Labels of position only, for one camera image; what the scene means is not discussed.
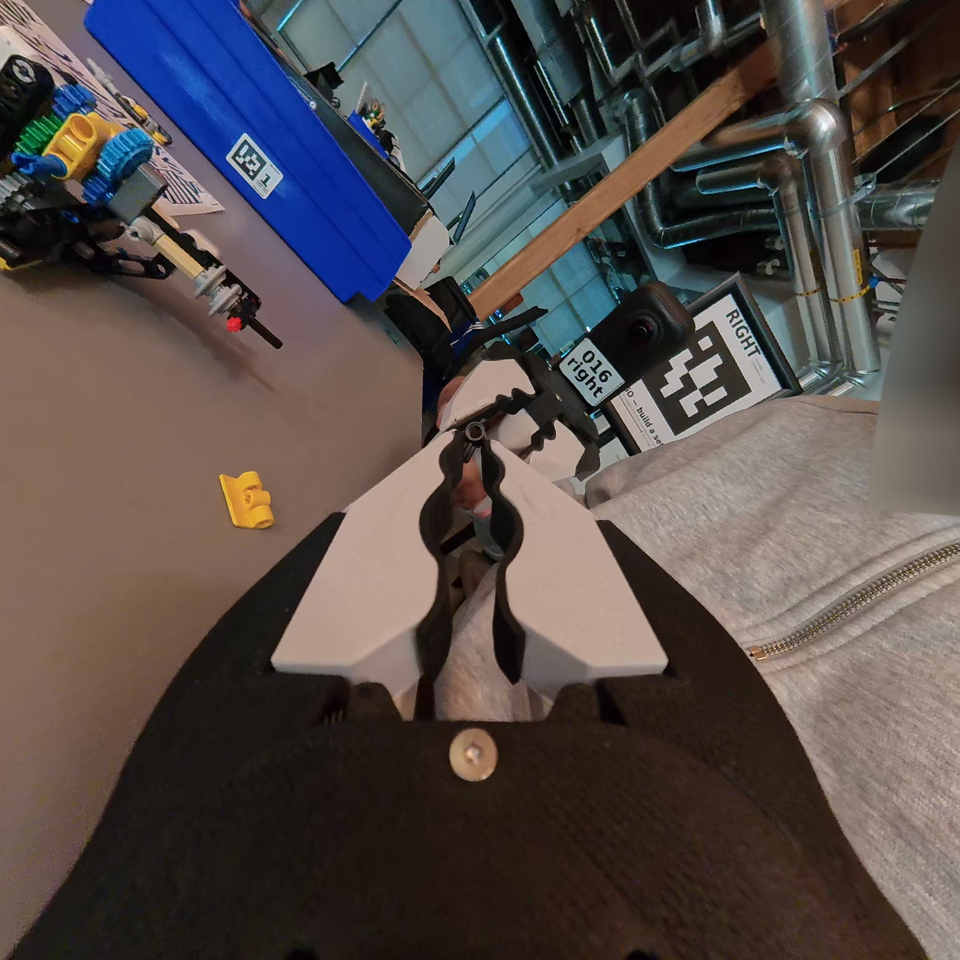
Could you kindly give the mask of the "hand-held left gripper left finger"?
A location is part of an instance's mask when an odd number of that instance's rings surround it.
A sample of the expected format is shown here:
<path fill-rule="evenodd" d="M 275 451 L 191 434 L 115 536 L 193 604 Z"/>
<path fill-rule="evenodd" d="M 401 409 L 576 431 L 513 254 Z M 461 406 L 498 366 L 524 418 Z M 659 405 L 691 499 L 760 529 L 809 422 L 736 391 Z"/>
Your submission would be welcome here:
<path fill-rule="evenodd" d="M 440 548 L 465 448 L 433 439 L 330 516 L 339 525 L 271 655 L 275 671 L 377 683 L 415 718 L 421 679 L 436 679 L 450 652 Z"/>

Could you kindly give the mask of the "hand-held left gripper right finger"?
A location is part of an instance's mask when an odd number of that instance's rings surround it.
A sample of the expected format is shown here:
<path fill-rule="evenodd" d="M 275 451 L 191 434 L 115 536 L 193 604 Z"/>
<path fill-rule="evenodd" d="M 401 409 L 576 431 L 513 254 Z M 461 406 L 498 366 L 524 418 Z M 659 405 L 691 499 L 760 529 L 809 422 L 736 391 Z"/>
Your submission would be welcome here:
<path fill-rule="evenodd" d="M 593 515 L 495 440 L 482 444 L 496 573 L 493 649 L 512 684 L 661 675 L 668 657 Z"/>

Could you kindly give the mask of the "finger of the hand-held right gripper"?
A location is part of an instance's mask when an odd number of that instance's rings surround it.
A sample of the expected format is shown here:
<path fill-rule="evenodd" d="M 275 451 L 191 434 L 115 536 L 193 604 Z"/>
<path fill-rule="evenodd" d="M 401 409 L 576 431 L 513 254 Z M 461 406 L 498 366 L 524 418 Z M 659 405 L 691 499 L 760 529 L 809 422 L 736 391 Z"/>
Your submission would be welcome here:
<path fill-rule="evenodd" d="M 493 428 L 519 418 L 518 428 L 536 427 L 526 413 L 537 398 L 537 388 L 515 359 L 485 360 L 475 366 L 438 413 L 438 428 Z"/>
<path fill-rule="evenodd" d="M 551 424 L 552 438 L 530 415 L 506 415 L 493 426 L 493 439 L 551 482 L 576 478 L 585 481 L 601 466 L 593 441 L 583 441 L 560 421 Z"/>

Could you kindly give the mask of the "yellow lego connector piece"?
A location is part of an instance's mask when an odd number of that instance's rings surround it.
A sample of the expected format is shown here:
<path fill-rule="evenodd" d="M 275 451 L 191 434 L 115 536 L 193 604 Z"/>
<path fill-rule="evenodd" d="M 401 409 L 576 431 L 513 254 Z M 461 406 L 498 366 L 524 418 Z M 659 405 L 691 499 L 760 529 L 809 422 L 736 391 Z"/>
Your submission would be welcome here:
<path fill-rule="evenodd" d="M 263 486 L 257 471 L 245 471 L 236 477 L 220 474 L 219 482 L 231 522 L 235 527 L 264 530 L 274 525 L 272 497 Z"/>

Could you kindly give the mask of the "multicoloured lego vehicle model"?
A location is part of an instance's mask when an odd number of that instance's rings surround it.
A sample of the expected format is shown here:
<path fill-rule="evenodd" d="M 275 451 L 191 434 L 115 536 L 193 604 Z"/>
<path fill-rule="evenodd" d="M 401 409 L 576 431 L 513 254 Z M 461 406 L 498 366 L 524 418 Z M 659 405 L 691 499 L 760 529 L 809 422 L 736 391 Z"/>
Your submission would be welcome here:
<path fill-rule="evenodd" d="M 147 114 L 126 126 L 102 113 L 92 89 L 2 36 L 1 268 L 63 263 L 110 277 L 191 282 L 230 332 L 282 340 L 258 318 L 261 298 L 215 248 L 160 208 L 168 182 L 155 166 Z"/>

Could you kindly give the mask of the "person's right hand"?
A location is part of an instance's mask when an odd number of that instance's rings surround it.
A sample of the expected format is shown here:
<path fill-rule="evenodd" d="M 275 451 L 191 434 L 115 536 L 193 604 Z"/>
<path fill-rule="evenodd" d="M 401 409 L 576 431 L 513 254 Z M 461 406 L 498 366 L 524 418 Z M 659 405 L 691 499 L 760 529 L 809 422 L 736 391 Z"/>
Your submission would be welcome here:
<path fill-rule="evenodd" d="M 493 502 L 484 486 L 481 470 L 474 460 L 462 465 L 462 477 L 453 489 L 453 505 L 467 513 L 475 522 L 489 522 L 493 511 Z"/>

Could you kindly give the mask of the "cardboard box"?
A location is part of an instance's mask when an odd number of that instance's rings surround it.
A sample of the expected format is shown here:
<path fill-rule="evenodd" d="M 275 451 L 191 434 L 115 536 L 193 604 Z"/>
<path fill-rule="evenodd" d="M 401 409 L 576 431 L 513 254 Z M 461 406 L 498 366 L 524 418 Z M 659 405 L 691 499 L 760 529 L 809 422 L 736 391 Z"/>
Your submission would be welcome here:
<path fill-rule="evenodd" d="M 408 293 L 424 285 L 451 246 L 449 230 L 432 208 L 416 224 L 411 244 L 394 277 L 394 283 Z"/>

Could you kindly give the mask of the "wooden ceiling beam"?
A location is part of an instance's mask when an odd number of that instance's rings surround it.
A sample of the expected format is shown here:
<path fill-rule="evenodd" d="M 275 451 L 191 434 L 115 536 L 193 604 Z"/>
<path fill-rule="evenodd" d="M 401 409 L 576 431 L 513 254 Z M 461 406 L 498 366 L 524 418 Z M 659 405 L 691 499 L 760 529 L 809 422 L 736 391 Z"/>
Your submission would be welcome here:
<path fill-rule="evenodd" d="M 630 153 L 470 293 L 468 300 L 477 318 L 484 320 L 507 305 L 529 283 L 678 161 L 682 154 L 717 129 L 722 121 L 769 89 L 778 77 L 774 41 L 769 38 L 716 79 L 643 146 Z"/>

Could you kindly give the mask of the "person in grey hoodie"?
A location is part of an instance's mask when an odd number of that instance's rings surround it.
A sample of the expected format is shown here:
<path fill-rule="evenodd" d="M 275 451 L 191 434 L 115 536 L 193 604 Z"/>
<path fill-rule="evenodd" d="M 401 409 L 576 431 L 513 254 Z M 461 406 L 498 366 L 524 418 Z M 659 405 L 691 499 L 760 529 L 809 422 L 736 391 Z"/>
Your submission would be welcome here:
<path fill-rule="evenodd" d="M 575 693 L 417 958 L 958 958 L 958 519 L 869 504 L 877 405 L 792 399 L 585 506 L 669 657 Z"/>

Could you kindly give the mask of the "small toy figure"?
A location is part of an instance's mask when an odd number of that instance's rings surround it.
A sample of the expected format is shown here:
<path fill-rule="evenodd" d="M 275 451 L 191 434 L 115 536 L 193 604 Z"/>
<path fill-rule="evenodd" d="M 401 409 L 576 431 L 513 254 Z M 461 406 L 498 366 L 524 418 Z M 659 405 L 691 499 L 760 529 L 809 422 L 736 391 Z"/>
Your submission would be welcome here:
<path fill-rule="evenodd" d="M 366 99 L 358 104 L 357 113 L 390 163 L 404 172 L 402 149 L 398 138 L 387 127 L 385 104 L 378 99 Z"/>

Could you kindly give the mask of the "printed paper sheet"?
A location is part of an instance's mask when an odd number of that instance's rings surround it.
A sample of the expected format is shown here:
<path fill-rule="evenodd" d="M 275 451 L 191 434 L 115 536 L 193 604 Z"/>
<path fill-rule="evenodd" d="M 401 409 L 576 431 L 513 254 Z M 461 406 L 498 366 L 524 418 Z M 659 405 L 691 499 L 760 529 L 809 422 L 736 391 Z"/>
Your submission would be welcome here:
<path fill-rule="evenodd" d="M 90 91 L 95 111 L 114 124 L 139 128 L 153 140 L 152 165 L 167 182 L 164 209 L 174 217 L 223 209 L 209 190 L 170 153 L 172 138 L 137 99 L 116 85 L 114 77 L 90 58 L 76 54 L 34 11 L 20 2 L 2 2 L 2 62 L 18 54 L 42 64 L 62 87 L 71 83 Z"/>

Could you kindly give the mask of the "blue plastic storage bin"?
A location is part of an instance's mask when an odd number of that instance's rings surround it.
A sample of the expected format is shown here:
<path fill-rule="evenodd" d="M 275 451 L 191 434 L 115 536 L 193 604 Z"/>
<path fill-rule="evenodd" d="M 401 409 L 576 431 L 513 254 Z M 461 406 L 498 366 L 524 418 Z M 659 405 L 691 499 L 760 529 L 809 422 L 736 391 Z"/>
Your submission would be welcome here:
<path fill-rule="evenodd" d="M 421 195 L 238 2 L 97 1 L 84 24 L 339 301 L 422 284 Z"/>

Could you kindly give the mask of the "silver metal duct pipes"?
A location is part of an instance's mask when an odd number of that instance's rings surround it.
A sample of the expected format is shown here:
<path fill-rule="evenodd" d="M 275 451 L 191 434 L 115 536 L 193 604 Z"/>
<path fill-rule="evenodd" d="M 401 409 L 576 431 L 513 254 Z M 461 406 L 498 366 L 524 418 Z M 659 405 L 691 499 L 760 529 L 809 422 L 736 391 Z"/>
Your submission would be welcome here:
<path fill-rule="evenodd" d="M 577 163 L 605 133 L 619 163 L 716 80 L 772 39 L 774 83 L 683 153 L 618 211 L 649 272 L 666 252 L 722 258 L 720 241 L 777 229 L 794 287 L 800 386 L 874 399 L 882 390 L 881 306 L 871 285 L 882 246 L 910 246 L 958 136 L 958 2 L 699 2 L 697 27 L 642 35 L 640 2 L 558 2 L 582 45 L 589 83 L 576 95 L 535 64 L 560 132 L 582 147 L 545 171 L 545 192 L 582 177 Z"/>

